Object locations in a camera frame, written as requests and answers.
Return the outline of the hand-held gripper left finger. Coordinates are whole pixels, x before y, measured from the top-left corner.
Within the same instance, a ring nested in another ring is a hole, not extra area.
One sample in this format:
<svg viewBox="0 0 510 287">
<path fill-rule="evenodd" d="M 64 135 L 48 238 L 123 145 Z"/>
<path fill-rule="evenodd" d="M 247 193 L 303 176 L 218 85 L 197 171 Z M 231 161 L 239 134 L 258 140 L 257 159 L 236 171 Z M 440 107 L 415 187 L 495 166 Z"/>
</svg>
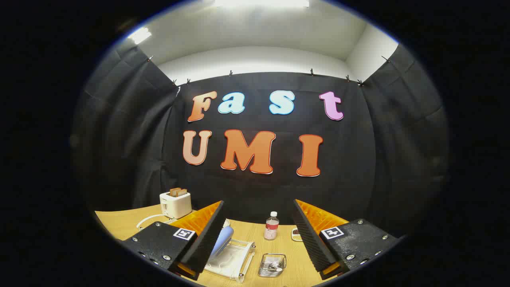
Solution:
<svg viewBox="0 0 510 287">
<path fill-rule="evenodd" d="M 198 280 L 225 219 L 224 201 L 218 201 L 170 224 L 156 221 L 120 243 L 153 265 Z"/>
</svg>

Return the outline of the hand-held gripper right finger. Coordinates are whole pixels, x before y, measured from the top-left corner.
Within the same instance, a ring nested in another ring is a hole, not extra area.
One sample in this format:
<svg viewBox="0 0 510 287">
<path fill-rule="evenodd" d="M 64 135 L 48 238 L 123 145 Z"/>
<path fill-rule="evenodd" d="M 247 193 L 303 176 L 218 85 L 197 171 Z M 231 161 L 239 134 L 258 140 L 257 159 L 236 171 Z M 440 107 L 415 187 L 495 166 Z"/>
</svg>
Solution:
<svg viewBox="0 0 510 287">
<path fill-rule="evenodd" d="M 399 238 L 364 218 L 349 222 L 297 199 L 293 221 L 321 279 L 363 267 L 399 243 Z"/>
</svg>

